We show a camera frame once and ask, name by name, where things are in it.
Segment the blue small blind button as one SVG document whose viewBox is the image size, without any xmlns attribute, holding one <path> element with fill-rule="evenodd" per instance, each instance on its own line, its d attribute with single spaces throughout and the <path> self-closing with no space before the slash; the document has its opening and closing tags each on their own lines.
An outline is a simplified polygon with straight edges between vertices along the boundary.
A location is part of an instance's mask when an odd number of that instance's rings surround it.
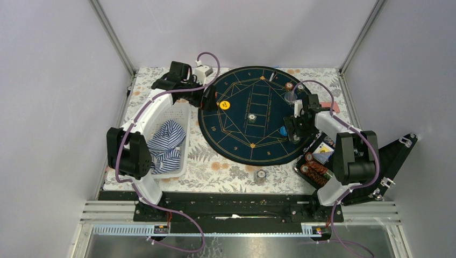
<svg viewBox="0 0 456 258">
<path fill-rule="evenodd" d="M 279 128 L 279 133 L 284 136 L 284 137 L 287 137 L 288 136 L 288 133 L 287 133 L 287 130 L 286 130 L 286 127 L 285 126 L 281 126 Z"/>
</svg>

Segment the clear dealer button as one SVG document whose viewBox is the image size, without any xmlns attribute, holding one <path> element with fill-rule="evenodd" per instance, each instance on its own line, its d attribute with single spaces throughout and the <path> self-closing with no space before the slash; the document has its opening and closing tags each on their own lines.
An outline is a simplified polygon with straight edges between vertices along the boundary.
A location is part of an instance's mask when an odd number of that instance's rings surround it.
<svg viewBox="0 0 456 258">
<path fill-rule="evenodd" d="M 289 105 L 294 105 L 294 102 L 297 100 L 297 95 L 291 91 L 286 92 L 284 94 L 284 100 L 289 104 Z"/>
</svg>

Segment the yellow big blind button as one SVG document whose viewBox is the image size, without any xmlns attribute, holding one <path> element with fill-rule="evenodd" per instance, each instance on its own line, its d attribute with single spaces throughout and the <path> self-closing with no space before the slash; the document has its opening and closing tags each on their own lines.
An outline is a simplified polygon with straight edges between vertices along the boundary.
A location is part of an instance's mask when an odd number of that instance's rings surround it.
<svg viewBox="0 0 456 258">
<path fill-rule="evenodd" d="M 231 104 L 229 101 L 221 101 L 219 103 L 219 108 L 222 110 L 228 110 L 231 107 Z"/>
</svg>

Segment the grey chip stack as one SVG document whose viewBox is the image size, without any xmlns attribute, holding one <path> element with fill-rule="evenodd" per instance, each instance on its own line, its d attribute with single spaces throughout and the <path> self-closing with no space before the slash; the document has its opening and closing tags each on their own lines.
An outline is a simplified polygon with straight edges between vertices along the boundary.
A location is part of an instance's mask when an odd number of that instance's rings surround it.
<svg viewBox="0 0 456 258">
<path fill-rule="evenodd" d="M 267 172 L 263 169 L 257 170 L 254 174 L 254 182 L 256 185 L 264 185 L 266 183 Z"/>
</svg>

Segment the pink sponge block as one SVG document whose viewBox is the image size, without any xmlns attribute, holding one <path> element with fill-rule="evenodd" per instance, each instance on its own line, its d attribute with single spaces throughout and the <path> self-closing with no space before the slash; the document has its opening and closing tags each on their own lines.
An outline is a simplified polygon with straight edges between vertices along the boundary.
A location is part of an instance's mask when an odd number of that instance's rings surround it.
<svg viewBox="0 0 456 258">
<path fill-rule="evenodd" d="M 334 102 L 334 104 L 332 105 L 332 102 L 320 102 L 320 105 L 323 107 L 323 108 L 330 108 L 332 107 L 332 110 L 333 112 L 339 114 L 340 113 L 340 107 L 338 105 L 337 102 Z"/>
</svg>

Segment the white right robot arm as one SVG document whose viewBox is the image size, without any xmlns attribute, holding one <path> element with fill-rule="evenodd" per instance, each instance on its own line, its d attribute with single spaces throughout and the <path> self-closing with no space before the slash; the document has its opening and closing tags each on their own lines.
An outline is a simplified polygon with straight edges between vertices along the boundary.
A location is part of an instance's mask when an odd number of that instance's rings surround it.
<svg viewBox="0 0 456 258">
<path fill-rule="evenodd" d="M 311 219 L 322 221 L 355 189 L 366 188 L 378 179 L 380 161 L 377 137 L 372 131 L 359 131 L 341 120 L 332 107 L 322 107 L 315 94 L 292 100 L 294 113 L 284 118 L 289 140 L 304 139 L 323 132 L 336 144 L 331 156 L 333 177 L 317 190 L 317 201 L 308 207 Z"/>
</svg>

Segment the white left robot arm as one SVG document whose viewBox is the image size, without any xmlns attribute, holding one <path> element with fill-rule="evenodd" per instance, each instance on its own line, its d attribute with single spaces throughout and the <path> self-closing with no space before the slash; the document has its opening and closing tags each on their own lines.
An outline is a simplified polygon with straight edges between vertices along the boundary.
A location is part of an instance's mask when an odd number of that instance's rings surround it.
<svg viewBox="0 0 456 258">
<path fill-rule="evenodd" d="M 206 81 L 212 73 L 213 68 L 200 61 L 195 68 L 173 61 L 135 115 L 106 134 L 108 166 L 116 181 L 131 184 L 155 221 L 167 213 L 156 180 L 180 176 L 187 166 L 189 107 L 217 106 L 215 86 Z"/>
</svg>

